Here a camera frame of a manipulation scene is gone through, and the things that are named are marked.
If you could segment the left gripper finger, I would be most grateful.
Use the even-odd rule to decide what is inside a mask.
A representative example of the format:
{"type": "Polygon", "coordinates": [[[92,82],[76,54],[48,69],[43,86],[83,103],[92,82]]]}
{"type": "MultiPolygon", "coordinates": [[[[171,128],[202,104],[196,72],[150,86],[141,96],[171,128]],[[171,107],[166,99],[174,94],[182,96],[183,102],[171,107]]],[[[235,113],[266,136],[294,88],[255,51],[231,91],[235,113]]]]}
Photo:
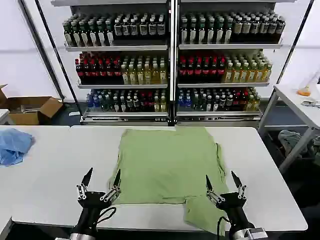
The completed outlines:
{"type": "Polygon", "coordinates": [[[91,180],[92,173],[93,168],[91,167],[89,171],[83,176],[81,183],[76,185],[78,191],[78,200],[85,200],[87,198],[86,192],[91,180]]]}
{"type": "Polygon", "coordinates": [[[111,188],[102,197],[100,197],[100,201],[113,202],[121,193],[120,183],[121,170],[119,169],[114,178],[113,184],[111,185],[111,188]]]}

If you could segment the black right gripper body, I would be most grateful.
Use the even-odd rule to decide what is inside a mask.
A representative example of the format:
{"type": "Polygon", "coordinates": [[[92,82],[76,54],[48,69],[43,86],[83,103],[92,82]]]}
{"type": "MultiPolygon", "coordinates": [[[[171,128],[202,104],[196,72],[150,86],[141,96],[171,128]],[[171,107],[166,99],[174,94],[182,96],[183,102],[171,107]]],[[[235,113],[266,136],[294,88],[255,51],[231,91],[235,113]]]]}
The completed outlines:
{"type": "Polygon", "coordinates": [[[223,193],[220,195],[221,199],[216,203],[216,207],[226,213],[230,229],[229,234],[235,234],[236,232],[244,229],[253,229],[254,225],[248,221],[247,216],[243,210],[243,206],[246,203],[246,199],[239,198],[237,192],[223,193]]]}

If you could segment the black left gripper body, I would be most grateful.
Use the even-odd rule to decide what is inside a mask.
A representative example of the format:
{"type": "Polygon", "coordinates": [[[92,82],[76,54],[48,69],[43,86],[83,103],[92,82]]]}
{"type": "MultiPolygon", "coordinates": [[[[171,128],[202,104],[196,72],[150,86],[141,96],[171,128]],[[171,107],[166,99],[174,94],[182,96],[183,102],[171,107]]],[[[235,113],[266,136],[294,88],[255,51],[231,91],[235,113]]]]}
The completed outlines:
{"type": "Polygon", "coordinates": [[[97,225],[109,220],[117,208],[113,205],[114,201],[100,201],[104,192],[87,191],[86,199],[81,199],[78,203],[82,207],[77,224],[72,228],[72,236],[97,236],[97,225]]]}

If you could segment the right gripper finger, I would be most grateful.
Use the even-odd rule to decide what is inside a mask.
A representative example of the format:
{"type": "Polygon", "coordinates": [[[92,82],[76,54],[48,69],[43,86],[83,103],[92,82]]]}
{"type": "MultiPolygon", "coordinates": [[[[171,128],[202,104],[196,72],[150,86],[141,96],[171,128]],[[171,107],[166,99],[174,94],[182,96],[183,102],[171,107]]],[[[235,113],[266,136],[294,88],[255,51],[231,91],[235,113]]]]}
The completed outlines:
{"type": "Polygon", "coordinates": [[[231,171],[231,175],[235,183],[235,186],[237,187],[237,190],[238,190],[238,198],[242,200],[246,200],[247,197],[245,196],[245,190],[247,186],[242,184],[240,178],[235,174],[234,171],[231,171]]]}
{"type": "Polygon", "coordinates": [[[205,179],[206,179],[206,189],[207,189],[206,196],[213,203],[222,203],[224,201],[224,198],[214,191],[208,175],[205,176],[205,179]]]}

